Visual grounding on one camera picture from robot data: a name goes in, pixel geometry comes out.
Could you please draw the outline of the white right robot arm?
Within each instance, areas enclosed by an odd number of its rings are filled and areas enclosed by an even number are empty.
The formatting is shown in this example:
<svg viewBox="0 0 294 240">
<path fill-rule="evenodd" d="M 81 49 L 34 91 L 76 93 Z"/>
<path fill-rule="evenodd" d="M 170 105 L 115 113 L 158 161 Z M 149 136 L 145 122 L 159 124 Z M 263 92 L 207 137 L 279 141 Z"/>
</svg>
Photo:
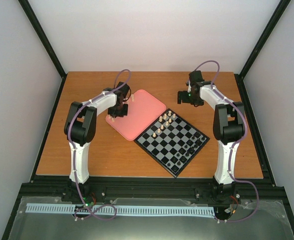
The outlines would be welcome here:
<svg viewBox="0 0 294 240">
<path fill-rule="evenodd" d="M 234 182 L 234 167 L 240 141 L 246 137 L 247 125 L 242 102 L 224 96 L 210 81 L 187 81 L 188 89 L 178 92 L 177 102 L 202 106 L 208 103 L 214 110 L 213 134 L 218 142 L 218 162 L 214 174 L 219 185 Z"/>
</svg>

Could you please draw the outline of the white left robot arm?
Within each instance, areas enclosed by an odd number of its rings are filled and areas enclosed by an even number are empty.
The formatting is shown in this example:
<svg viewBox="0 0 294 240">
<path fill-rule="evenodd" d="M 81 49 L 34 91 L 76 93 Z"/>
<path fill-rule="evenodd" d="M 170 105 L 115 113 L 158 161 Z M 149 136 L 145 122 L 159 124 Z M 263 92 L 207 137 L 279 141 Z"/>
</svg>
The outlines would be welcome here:
<svg viewBox="0 0 294 240">
<path fill-rule="evenodd" d="M 93 99 L 75 101 L 70 106 L 64 133 L 71 148 L 70 180 L 78 183 L 73 195 L 79 201 L 86 201 L 91 195 L 91 189 L 84 183 L 89 178 L 89 147 L 96 133 L 97 116 L 105 110 L 112 118 L 126 116 L 128 104 L 124 103 L 124 98 L 130 91 L 127 84 L 121 88 L 106 88 Z"/>
</svg>

